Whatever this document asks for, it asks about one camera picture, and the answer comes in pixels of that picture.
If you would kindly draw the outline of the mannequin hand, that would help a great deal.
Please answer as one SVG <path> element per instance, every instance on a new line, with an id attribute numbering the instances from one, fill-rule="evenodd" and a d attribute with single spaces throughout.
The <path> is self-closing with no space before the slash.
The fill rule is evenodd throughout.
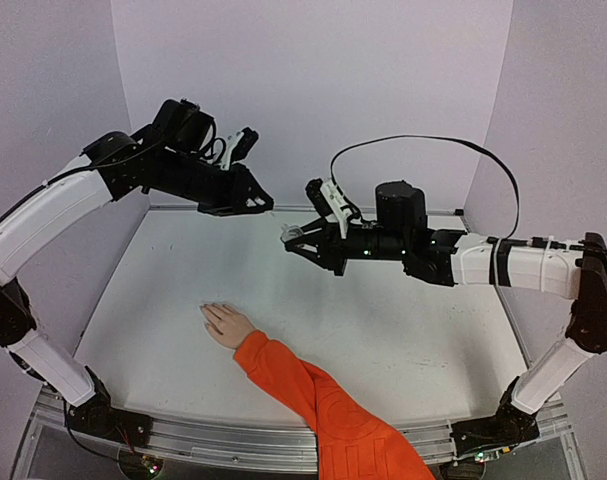
<path id="1" fill-rule="evenodd" d="M 226 304 L 207 303 L 200 307 L 205 318 L 205 328 L 221 346 L 237 350 L 256 328 L 250 320 Z"/>

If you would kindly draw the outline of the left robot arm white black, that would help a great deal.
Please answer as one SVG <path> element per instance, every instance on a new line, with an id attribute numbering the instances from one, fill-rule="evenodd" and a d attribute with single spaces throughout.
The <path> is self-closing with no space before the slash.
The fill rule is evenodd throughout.
<path id="1" fill-rule="evenodd" d="M 259 139 L 245 127 L 225 138 L 215 119 L 187 100 L 166 100 L 154 120 L 127 134 L 113 131 L 84 147 L 0 217 L 0 347 L 53 387 L 99 437 L 114 433 L 116 411 L 100 380 L 40 330 L 19 271 L 87 215 L 134 191 L 192 201 L 226 217 L 274 207 L 243 161 Z"/>

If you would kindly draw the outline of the clear nail polish bottle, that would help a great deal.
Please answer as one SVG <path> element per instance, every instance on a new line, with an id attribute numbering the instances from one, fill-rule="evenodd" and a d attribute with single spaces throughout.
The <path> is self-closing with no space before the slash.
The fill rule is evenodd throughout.
<path id="1" fill-rule="evenodd" d="M 283 243 L 290 242 L 304 235 L 303 230 L 297 225 L 283 225 L 280 239 Z"/>

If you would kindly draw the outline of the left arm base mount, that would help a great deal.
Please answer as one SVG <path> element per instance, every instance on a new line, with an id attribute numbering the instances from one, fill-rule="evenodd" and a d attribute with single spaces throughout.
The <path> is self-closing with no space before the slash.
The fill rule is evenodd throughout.
<path id="1" fill-rule="evenodd" d="M 134 449 L 146 447 L 151 436 L 152 418 L 113 406 L 102 381 L 94 379 L 93 388 L 87 401 L 66 408 L 65 425 L 74 432 L 121 442 Z"/>

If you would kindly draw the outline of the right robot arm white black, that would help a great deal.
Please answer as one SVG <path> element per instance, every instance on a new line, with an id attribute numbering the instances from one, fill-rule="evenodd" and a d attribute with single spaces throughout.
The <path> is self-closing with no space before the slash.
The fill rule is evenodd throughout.
<path id="1" fill-rule="evenodd" d="M 376 217 L 364 220 L 331 180 L 306 194 L 319 217 L 283 230 L 287 251 L 343 275 L 350 260 L 399 261 L 404 273 L 437 286 L 492 285 L 536 290 L 571 301 L 556 341 L 507 395 L 510 409 L 537 413 L 590 358 L 607 352 L 607 248 L 601 235 L 581 240 L 507 239 L 428 226 L 425 195 L 405 181 L 375 189 Z"/>

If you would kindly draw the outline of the orange sleeve forearm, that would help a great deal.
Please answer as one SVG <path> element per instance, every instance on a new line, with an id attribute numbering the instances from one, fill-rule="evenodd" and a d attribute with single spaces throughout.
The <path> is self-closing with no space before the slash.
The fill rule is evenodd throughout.
<path id="1" fill-rule="evenodd" d="M 321 479 L 431 479 L 395 428 L 371 414 L 325 371 L 263 332 L 251 333 L 234 360 L 248 379 L 299 415 L 317 438 Z"/>

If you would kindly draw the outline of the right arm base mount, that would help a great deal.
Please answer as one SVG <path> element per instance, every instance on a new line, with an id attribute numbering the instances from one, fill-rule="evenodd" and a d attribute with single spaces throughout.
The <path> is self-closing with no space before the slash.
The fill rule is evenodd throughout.
<path id="1" fill-rule="evenodd" d="M 537 414 L 514 406 L 506 392 L 493 415 L 455 422 L 450 437 L 454 440 L 457 460 L 501 451 L 539 437 Z"/>

